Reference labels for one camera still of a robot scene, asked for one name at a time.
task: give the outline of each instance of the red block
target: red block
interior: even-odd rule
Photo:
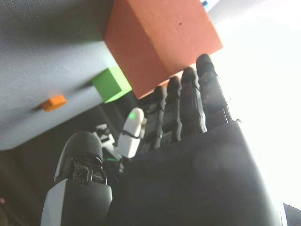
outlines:
[[[105,42],[137,97],[222,48],[200,0],[115,0]]]

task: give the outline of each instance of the green dot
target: green dot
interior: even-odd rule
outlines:
[[[135,112],[131,112],[129,117],[130,117],[130,119],[134,119],[135,116],[136,116],[136,115],[135,115]]]

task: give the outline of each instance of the block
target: block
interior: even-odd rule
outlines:
[[[45,101],[44,103],[42,103],[42,108],[47,111],[53,111],[57,108],[60,108],[61,106],[63,106],[64,104],[67,103],[66,98],[63,95],[59,95],[56,97],[52,97],[49,100]]]
[[[105,103],[117,100],[132,90],[119,67],[107,68],[92,80]]]
[[[222,48],[200,0],[115,0],[105,42],[137,97]]]

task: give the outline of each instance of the green cube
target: green cube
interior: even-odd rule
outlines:
[[[105,69],[92,80],[92,84],[105,103],[117,100],[132,90],[119,67]]]

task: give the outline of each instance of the large orange box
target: large orange box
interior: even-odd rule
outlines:
[[[222,48],[200,0],[115,0],[105,42],[137,97]]]

